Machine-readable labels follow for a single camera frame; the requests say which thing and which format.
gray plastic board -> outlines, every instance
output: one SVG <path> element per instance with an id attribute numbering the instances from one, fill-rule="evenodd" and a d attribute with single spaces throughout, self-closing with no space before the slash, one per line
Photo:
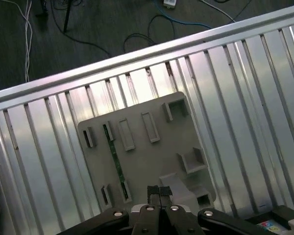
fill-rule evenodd
<path id="1" fill-rule="evenodd" d="M 216 196 L 183 93 L 83 121 L 78 131 L 102 210 L 147 203 L 153 185 L 169 185 L 172 201 L 194 213 L 212 206 Z"/>

black stand leg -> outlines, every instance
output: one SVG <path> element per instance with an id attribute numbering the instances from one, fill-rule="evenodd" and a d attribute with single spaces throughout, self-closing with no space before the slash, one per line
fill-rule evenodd
<path id="1" fill-rule="evenodd" d="M 67 9 L 67 14 L 65 16 L 64 28 L 63 28 L 64 33 L 67 31 L 68 21 L 69 21 L 69 17 L 70 17 L 71 6 L 72 6 L 72 1 L 73 0 L 68 0 L 68 9 Z"/>

corrugated metal panel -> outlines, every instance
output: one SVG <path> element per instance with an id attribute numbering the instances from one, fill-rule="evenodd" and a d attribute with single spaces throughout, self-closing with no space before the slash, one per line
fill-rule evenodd
<path id="1" fill-rule="evenodd" d="M 192 109 L 216 209 L 294 209 L 294 8 L 106 63 L 0 93 L 4 234 L 54 234 L 97 215 L 78 123 L 176 91 Z"/>

black cable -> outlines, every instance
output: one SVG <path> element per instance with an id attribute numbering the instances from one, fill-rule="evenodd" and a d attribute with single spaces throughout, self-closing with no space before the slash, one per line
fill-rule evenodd
<path id="1" fill-rule="evenodd" d="M 150 26 L 152 24 L 152 22 L 158 18 L 158 17 L 161 17 L 161 18 L 164 18 L 166 20 L 168 20 L 170 23 L 171 23 L 171 26 L 172 26 L 172 32 L 173 32 L 173 39 L 175 39 L 175 29 L 174 29 L 174 24 L 173 24 L 173 21 L 169 20 L 167 17 L 165 17 L 164 15 L 155 15 L 154 17 L 151 18 L 151 20 L 149 21 L 148 23 L 148 29 L 147 29 L 147 36 L 150 38 Z"/>
<path id="2" fill-rule="evenodd" d="M 223 0 L 223 1 L 221 1 L 221 0 L 215 0 L 215 2 L 217 2 L 217 3 L 226 3 L 228 1 L 230 1 L 230 0 Z"/>
<path id="3" fill-rule="evenodd" d="M 234 20 L 236 20 L 236 18 L 238 18 L 238 16 L 248 7 L 248 5 L 251 3 L 251 1 L 252 0 L 249 0 L 249 2 L 242 8 L 242 10 L 233 18 Z"/>
<path id="4" fill-rule="evenodd" d="M 220 8 L 206 2 L 205 0 L 199 0 L 200 2 L 202 2 L 203 4 L 206 4 L 207 6 L 211 7 L 212 9 L 215 9 L 216 11 L 219 11 L 220 13 L 224 14 L 227 18 L 229 18 L 233 23 L 235 23 L 235 20 L 229 15 L 227 14 L 225 11 L 221 10 Z"/>
<path id="5" fill-rule="evenodd" d="M 83 1 L 84 0 L 79 0 L 79 2 L 77 3 L 77 4 L 74 4 L 74 2 L 75 1 L 78 1 L 78 0 L 73 0 L 73 3 L 72 3 L 72 5 L 73 6 L 79 6 L 79 5 L 81 5 L 82 3 L 83 3 Z M 61 5 L 67 5 L 68 4 L 68 2 L 67 1 L 61 1 L 61 0 L 57 0 L 57 2 L 58 2 L 58 4 L 61 4 Z M 58 11 L 63 11 L 63 10 L 66 10 L 66 9 L 68 9 L 68 7 L 64 7 L 64 8 L 58 8 L 58 7 L 53 7 L 55 10 L 58 10 Z"/>
<path id="6" fill-rule="evenodd" d="M 109 53 L 107 50 L 105 50 L 104 48 L 102 48 L 101 46 L 95 44 L 95 43 L 90 43 L 90 42 L 85 42 L 85 41 L 81 41 L 79 39 L 75 39 L 69 35 L 67 35 L 65 32 L 63 32 L 59 26 L 59 24 L 57 23 L 56 19 L 55 19 L 55 16 L 54 16 L 54 10 L 53 10 L 53 0 L 50 1 L 51 3 L 51 12 L 52 12 L 52 17 L 53 17 L 53 21 L 55 23 L 55 25 L 57 26 L 58 30 L 64 35 L 66 36 L 67 38 L 71 39 L 72 41 L 74 42 L 77 42 L 77 43 L 81 43 L 81 44 L 86 44 L 86 45 L 91 45 L 91 46 L 94 46 L 94 47 L 97 47 L 98 49 L 102 50 L 103 52 L 105 52 L 109 58 L 112 57 L 111 53 Z"/>
<path id="7" fill-rule="evenodd" d="M 130 38 L 142 38 L 146 41 L 148 41 L 148 44 L 149 46 L 153 46 L 153 45 L 157 45 L 158 43 L 156 43 L 154 40 L 151 39 L 150 37 L 150 26 L 152 24 L 152 22 L 158 18 L 158 17 L 162 17 L 168 21 L 170 21 L 171 23 L 171 26 L 172 26 L 172 31 L 173 31 L 173 39 L 175 39 L 175 29 L 174 29 L 174 25 L 173 25 L 173 22 L 171 20 L 169 20 L 168 18 L 166 18 L 165 16 L 163 15 L 155 15 L 154 17 L 151 18 L 151 20 L 149 21 L 148 23 L 148 30 L 147 30 L 147 35 L 145 34 L 142 34 L 142 33 L 132 33 L 130 35 L 128 35 L 126 37 L 126 39 L 123 41 L 123 52 L 126 53 L 126 50 L 125 50 L 125 44 L 127 42 L 127 40 L 129 40 Z"/>
<path id="8" fill-rule="evenodd" d="M 156 43 L 148 36 L 146 36 L 145 34 L 142 34 L 142 33 L 132 33 L 130 35 L 128 35 L 125 40 L 123 41 L 123 52 L 126 53 L 126 50 L 125 50 L 125 44 L 127 42 L 127 40 L 129 40 L 130 38 L 142 38 L 142 39 L 145 39 L 146 41 L 149 42 L 149 46 L 153 46 L 153 45 L 156 45 Z"/>

white cable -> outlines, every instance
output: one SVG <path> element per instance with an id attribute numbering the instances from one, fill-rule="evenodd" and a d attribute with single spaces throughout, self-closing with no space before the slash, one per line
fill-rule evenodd
<path id="1" fill-rule="evenodd" d="M 31 50 L 31 41 L 33 37 L 33 31 L 31 28 L 31 25 L 29 23 L 29 12 L 31 9 L 32 1 L 30 1 L 28 5 L 28 0 L 26 2 L 26 11 L 25 11 L 25 16 L 26 16 L 26 23 L 25 23 L 25 43 L 26 43 L 26 58 L 25 58 L 25 82 L 29 82 L 29 55 L 30 55 L 30 50 Z M 28 38 L 27 38 L 27 31 L 28 31 L 28 26 L 30 28 L 30 38 L 29 38 L 29 43 L 28 43 Z"/>
<path id="2" fill-rule="evenodd" d="M 224 14 L 227 18 L 229 18 L 231 21 L 233 21 L 234 23 L 236 22 L 229 14 L 227 14 L 226 12 L 222 11 L 220 8 L 217 8 L 216 6 L 213 6 L 212 4 L 206 2 L 205 0 L 200 0 L 202 3 L 214 8 L 215 10 L 221 12 L 222 14 Z"/>
<path id="3" fill-rule="evenodd" d="M 16 3 L 16 2 L 13 2 L 13 1 L 9 1 L 9 0 L 0 0 L 0 1 L 3 1 L 3 2 L 7 2 L 7 3 L 11 3 L 11 4 L 14 4 L 17 6 L 21 16 L 24 18 L 25 20 L 25 46 L 26 46 L 26 51 L 25 51 L 25 82 L 28 82 L 29 81 L 29 76 L 28 76 L 28 71 L 29 71 L 29 54 L 30 54 L 30 49 L 31 49 L 31 41 L 32 41 L 32 36 L 33 36 L 33 30 L 32 30 L 32 27 L 31 27 L 31 24 L 29 22 L 29 12 L 30 12 L 30 9 L 31 9 L 31 1 L 28 5 L 28 2 L 26 4 L 26 10 L 25 10 L 25 14 L 22 12 L 20 6 Z M 29 38 L 29 43 L 28 43 L 28 39 L 27 39 L 27 29 L 28 29 L 28 26 L 29 26 L 29 29 L 30 29 L 30 38 Z"/>

